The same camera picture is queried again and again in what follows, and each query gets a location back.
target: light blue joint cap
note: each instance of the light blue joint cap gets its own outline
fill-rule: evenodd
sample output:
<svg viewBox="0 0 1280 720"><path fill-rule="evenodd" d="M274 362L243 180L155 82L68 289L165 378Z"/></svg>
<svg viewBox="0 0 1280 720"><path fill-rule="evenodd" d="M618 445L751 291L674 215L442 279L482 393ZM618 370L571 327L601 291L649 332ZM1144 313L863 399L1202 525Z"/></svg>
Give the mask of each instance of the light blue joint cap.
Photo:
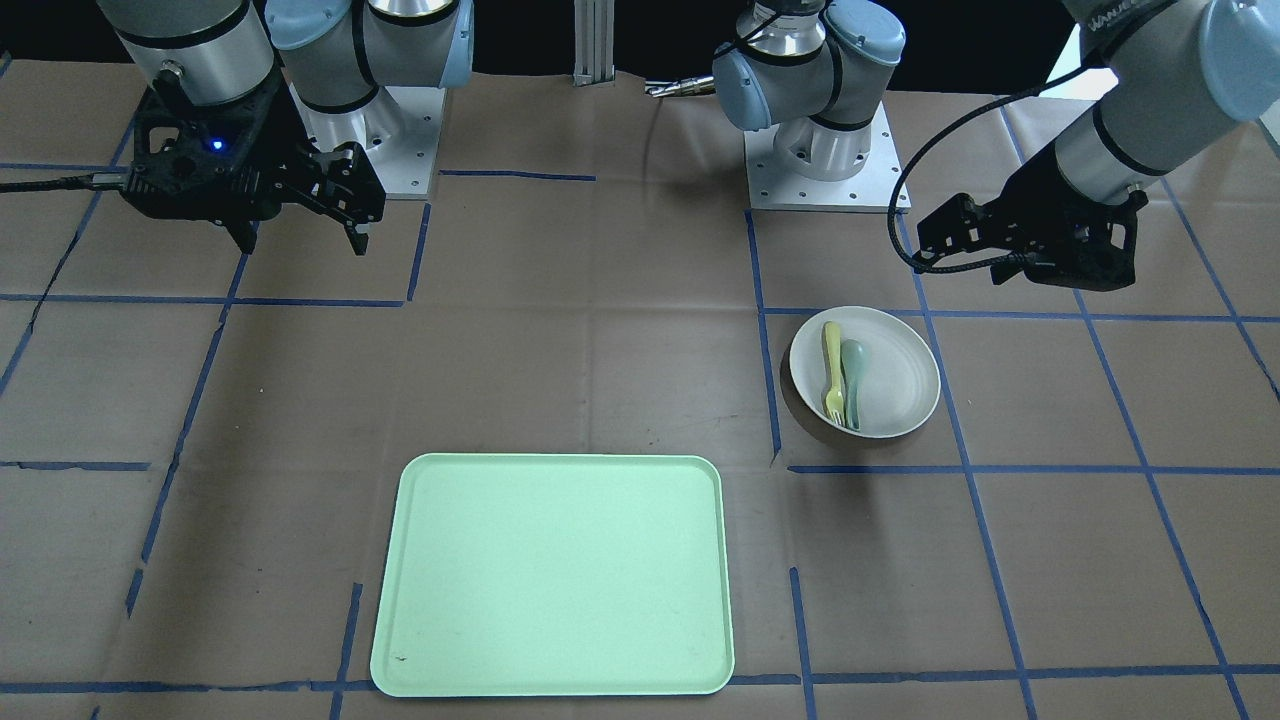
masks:
<svg viewBox="0 0 1280 720"><path fill-rule="evenodd" d="M892 68L902 60L902 22L876 3L836 0L827 8L827 27L847 50L873 63Z"/></svg>
<svg viewBox="0 0 1280 720"><path fill-rule="evenodd" d="M773 124L764 88L741 53L732 50L717 58L712 63L712 74L716 78L716 97L728 122L745 131L764 129Z"/></svg>
<svg viewBox="0 0 1280 720"><path fill-rule="evenodd" d="M1280 0L1213 0L1199 41L1204 81L1224 113L1256 120L1280 99Z"/></svg>
<svg viewBox="0 0 1280 720"><path fill-rule="evenodd" d="M453 26L453 42L444 60L440 87L462 87L471 79L475 53L475 10L471 0L458 0L458 18Z"/></svg>
<svg viewBox="0 0 1280 720"><path fill-rule="evenodd" d="M351 0L268 0L266 29L276 50L297 50L324 37L351 12Z"/></svg>

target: round plate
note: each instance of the round plate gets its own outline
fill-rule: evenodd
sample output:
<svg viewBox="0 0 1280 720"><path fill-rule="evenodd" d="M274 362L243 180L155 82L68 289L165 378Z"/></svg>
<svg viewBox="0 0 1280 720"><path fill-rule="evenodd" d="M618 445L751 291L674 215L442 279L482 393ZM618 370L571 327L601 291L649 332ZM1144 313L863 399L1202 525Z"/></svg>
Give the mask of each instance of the round plate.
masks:
<svg viewBox="0 0 1280 720"><path fill-rule="evenodd" d="M841 340L856 340L867 350L867 369L859 384L860 429L836 424L822 409L827 392L827 360L822 325L840 324ZM929 419L938 406L942 380L928 343L910 325L873 307L832 307L810 318L791 341L791 378L809 410L824 423L868 438L904 436Z"/></svg>

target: black background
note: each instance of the black background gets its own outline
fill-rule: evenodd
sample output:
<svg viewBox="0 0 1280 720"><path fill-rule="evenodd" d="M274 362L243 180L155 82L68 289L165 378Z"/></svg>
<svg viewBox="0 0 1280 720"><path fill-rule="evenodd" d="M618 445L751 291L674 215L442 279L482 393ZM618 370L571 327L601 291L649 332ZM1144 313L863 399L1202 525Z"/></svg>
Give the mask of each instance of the black background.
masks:
<svg viewBox="0 0 1280 720"><path fill-rule="evenodd" d="M746 0L616 0L618 70L650 79L708 74ZM265 0L255 0L261 6ZM572 0L475 0L475 70L570 74ZM1071 31L1057 0L881 0L906 28L891 90L1010 94L1043 82ZM0 0L14 58L127 63L93 0Z"/></svg>

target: plate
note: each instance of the plate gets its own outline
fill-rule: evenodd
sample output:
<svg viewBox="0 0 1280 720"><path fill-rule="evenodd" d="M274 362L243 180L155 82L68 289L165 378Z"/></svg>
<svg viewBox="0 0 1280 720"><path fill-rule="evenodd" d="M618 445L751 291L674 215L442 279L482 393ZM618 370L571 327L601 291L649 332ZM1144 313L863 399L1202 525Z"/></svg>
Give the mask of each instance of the plate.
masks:
<svg viewBox="0 0 1280 720"><path fill-rule="evenodd" d="M719 474L692 456L417 457L370 671L396 697L721 689L733 633Z"/></svg>
<svg viewBox="0 0 1280 720"><path fill-rule="evenodd" d="M827 361L822 325L840 324L844 340L867 350L867 369L859 386L860 429L833 423L823 413ZM874 307L844 306L823 310L800 325L791 341L791 378L815 415L833 428L867 438L904 436L933 415L942 392L938 363L911 325Z"/></svg>

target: mint green tray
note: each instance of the mint green tray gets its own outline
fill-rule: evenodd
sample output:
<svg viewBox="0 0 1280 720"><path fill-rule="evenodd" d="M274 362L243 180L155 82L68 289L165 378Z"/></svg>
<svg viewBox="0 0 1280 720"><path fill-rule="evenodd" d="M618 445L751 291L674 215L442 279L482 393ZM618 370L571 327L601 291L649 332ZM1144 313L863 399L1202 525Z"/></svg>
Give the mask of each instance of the mint green tray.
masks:
<svg viewBox="0 0 1280 720"><path fill-rule="evenodd" d="M690 456L413 460L370 671L396 697L721 689L733 630L719 474Z"/></svg>

